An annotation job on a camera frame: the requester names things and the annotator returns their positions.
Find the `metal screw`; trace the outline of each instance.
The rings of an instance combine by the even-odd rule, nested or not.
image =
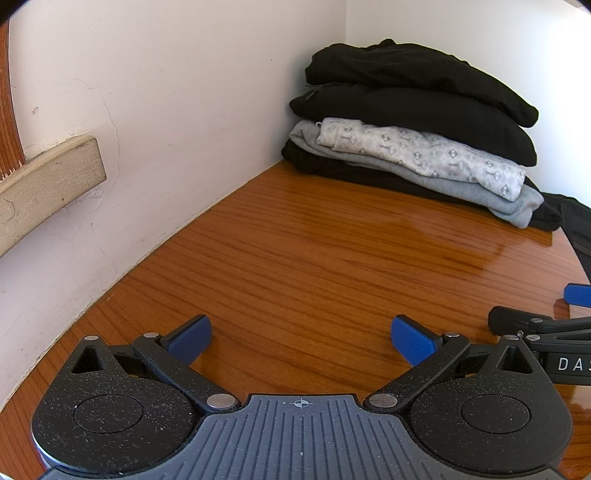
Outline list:
[[[233,407],[235,404],[236,399],[227,393],[216,393],[207,399],[207,405],[218,410]]]
[[[369,403],[377,408],[392,408],[398,403],[398,399],[390,393],[376,393],[369,398]]]

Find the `stack of folded clothes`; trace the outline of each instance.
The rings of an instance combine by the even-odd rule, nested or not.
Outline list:
[[[544,202],[520,166],[538,111],[465,61],[384,40],[316,53],[318,86],[290,102],[304,118],[282,154],[305,173],[488,208],[519,228]]]

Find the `wooden surface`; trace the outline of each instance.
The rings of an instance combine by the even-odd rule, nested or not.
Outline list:
[[[279,164],[168,240],[56,343],[0,414],[0,472],[42,473],[31,416],[84,335],[128,343],[206,313],[213,341],[193,366],[241,400],[364,398],[408,369],[389,340],[396,314],[492,343],[491,307],[565,317],[569,281],[585,276],[562,232]],[[591,471],[591,390],[559,388],[575,422],[560,469],[580,480]]]
[[[0,179],[25,164],[12,110],[8,68],[8,22],[0,25]]]

